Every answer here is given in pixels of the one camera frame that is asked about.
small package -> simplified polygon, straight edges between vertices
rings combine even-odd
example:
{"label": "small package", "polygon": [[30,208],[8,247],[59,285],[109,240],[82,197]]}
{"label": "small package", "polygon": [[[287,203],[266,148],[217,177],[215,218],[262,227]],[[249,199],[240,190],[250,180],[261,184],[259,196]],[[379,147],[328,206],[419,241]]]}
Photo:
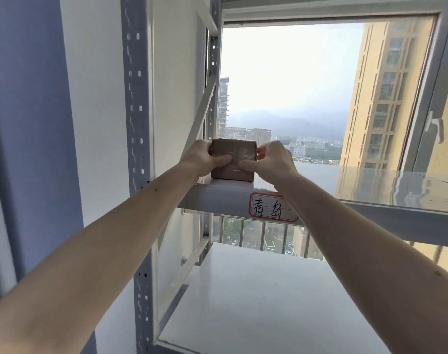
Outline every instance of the small package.
{"label": "small package", "polygon": [[232,155],[232,161],[226,166],[217,167],[211,172],[213,179],[250,181],[254,172],[242,170],[238,163],[243,159],[256,160],[256,142],[252,140],[213,139],[211,147],[213,157]]}

forearm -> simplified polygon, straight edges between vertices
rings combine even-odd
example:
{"label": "forearm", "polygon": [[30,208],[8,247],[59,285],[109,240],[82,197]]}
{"label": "forearm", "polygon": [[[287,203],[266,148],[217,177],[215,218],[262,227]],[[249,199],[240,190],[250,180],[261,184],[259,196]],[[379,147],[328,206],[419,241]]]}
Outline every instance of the forearm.
{"label": "forearm", "polygon": [[0,353],[78,353],[196,180],[180,163],[41,262],[0,302]]}
{"label": "forearm", "polygon": [[448,353],[447,272],[306,178],[275,188],[394,353]]}

red-bordered label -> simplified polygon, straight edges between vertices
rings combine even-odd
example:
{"label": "red-bordered label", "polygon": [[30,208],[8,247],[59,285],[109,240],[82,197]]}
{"label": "red-bordered label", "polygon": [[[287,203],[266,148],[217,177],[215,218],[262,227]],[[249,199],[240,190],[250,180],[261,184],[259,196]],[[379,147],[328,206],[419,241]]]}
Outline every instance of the red-bordered label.
{"label": "red-bordered label", "polygon": [[298,215],[283,196],[267,192],[253,192],[251,194],[249,214],[260,219],[284,222],[295,222],[298,219]]}

